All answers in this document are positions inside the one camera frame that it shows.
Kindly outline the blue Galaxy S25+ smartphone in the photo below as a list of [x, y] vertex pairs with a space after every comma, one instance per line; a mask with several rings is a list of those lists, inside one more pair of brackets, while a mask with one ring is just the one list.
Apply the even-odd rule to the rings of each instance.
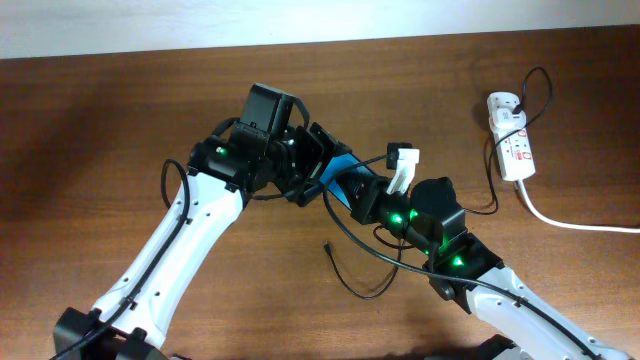
[[[323, 174], [320, 177], [319, 184], [324, 186], [328, 180], [336, 173], [346, 167], [359, 163], [360, 160], [352, 153], [336, 156], [331, 159]], [[355, 201], [355, 195], [361, 188], [362, 179], [375, 177], [373, 172], [367, 165], [353, 168], [337, 176], [329, 185], [328, 192], [334, 195], [347, 209], [352, 209], [352, 203]]]

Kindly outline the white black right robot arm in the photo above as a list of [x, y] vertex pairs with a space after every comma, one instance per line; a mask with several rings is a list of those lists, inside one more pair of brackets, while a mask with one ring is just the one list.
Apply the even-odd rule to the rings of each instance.
[[465, 225], [452, 182], [427, 179], [411, 190], [353, 171], [339, 176], [352, 217], [376, 223], [422, 251], [421, 269], [446, 301], [499, 330], [532, 359], [626, 359], [538, 297]]

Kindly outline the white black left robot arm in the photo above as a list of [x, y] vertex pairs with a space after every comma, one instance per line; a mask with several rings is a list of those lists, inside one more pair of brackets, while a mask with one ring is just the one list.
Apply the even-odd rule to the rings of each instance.
[[54, 328], [56, 358], [108, 351], [156, 354], [191, 280], [219, 237], [259, 190], [274, 184], [300, 207], [320, 191], [330, 162], [349, 147], [310, 120], [300, 98], [255, 83], [243, 112], [221, 122], [176, 167], [181, 185], [122, 277], [87, 314], [69, 308]]

